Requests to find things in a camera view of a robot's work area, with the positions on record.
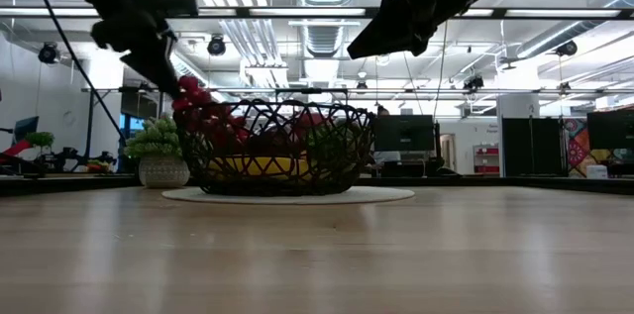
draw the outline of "round white mat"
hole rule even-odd
[[[395,201],[414,196],[411,190],[353,186],[341,194],[325,196],[228,196],[207,194],[200,188],[165,191],[162,196],[172,200],[199,201],[225,204],[269,204],[269,205],[324,205],[359,204],[382,201]]]

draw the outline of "cable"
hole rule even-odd
[[[443,56],[440,59],[440,80],[438,80],[438,90],[436,90],[436,103],[434,104],[434,119],[436,119],[436,109],[438,109],[438,99],[440,98],[440,86],[443,84],[443,71],[445,70],[445,46],[447,45],[447,31],[449,21],[445,22],[445,38],[443,38]]]
[[[414,96],[416,97],[416,103],[418,104],[418,108],[420,109],[420,114],[423,115],[423,106],[420,104],[420,100],[418,99],[418,92],[416,85],[414,85],[414,77],[412,76],[412,72],[409,69],[409,62],[407,61],[407,56],[405,55],[405,52],[403,52],[403,59],[405,60],[405,66],[407,67],[407,74],[409,74],[409,82],[412,83],[412,88],[414,89]]]
[[[47,6],[47,9],[49,10],[49,15],[51,16],[51,19],[53,20],[53,23],[55,24],[55,28],[57,29],[59,36],[63,40],[63,43],[66,45],[66,48],[68,49],[68,52],[70,53],[70,57],[74,61],[75,65],[77,66],[77,69],[81,73],[81,76],[83,76],[84,80],[88,84],[88,87],[90,87],[90,92],[97,98],[97,102],[99,102],[101,107],[103,107],[103,111],[106,113],[106,116],[108,116],[108,119],[112,123],[112,126],[115,128],[115,130],[117,130],[117,133],[119,134],[119,137],[120,137],[120,142],[123,144],[123,146],[126,145],[126,139],[123,136],[123,133],[121,132],[121,130],[119,129],[117,122],[112,117],[110,110],[108,110],[108,107],[106,107],[106,104],[103,102],[103,99],[101,98],[101,96],[99,96],[99,93],[95,89],[95,86],[92,84],[92,81],[90,81],[88,74],[86,74],[86,71],[83,69],[83,66],[79,62],[79,59],[77,58],[77,55],[75,54],[75,51],[72,49],[72,46],[70,45],[70,41],[68,40],[66,33],[61,28],[61,24],[59,23],[59,20],[57,19],[57,16],[55,15],[53,7],[51,6],[51,1],[49,0],[43,0],[43,1],[44,1],[44,4]]]

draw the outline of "colorful artwork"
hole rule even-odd
[[[568,175],[586,177],[588,165],[603,161],[624,160],[629,157],[628,150],[590,150],[590,138],[586,119],[565,119],[564,127],[568,133]]]

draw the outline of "potted plant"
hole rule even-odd
[[[148,188],[174,188],[189,180],[182,159],[176,124],[167,117],[144,122],[143,130],[128,142],[126,155],[140,160],[139,179]]]
[[[31,147],[39,147],[40,152],[38,156],[41,156],[44,149],[50,149],[55,141],[55,136],[51,132],[32,132],[27,134],[25,140],[31,144]]]

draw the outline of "black wire basket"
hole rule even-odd
[[[368,161],[373,118],[348,105],[294,100],[210,103],[174,113],[183,157],[201,188],[243,196],[348,190]]]

